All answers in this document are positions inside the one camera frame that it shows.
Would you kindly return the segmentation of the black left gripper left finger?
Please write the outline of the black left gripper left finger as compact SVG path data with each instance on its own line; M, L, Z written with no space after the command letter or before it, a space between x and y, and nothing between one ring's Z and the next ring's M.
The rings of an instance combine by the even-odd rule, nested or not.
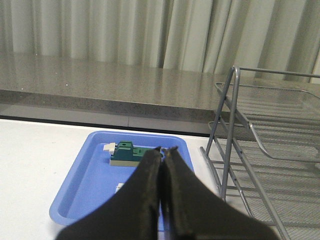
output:
M140 163L107 202L61 230L58 240L156 240L159 219L160 148L147 150Z

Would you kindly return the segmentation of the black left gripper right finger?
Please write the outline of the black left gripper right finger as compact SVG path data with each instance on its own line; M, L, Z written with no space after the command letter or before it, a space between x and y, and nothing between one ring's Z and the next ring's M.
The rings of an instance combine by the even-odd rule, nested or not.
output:
M161 208L166 240L276 240L267 225L236 210L190 170L177 147L164 150Z

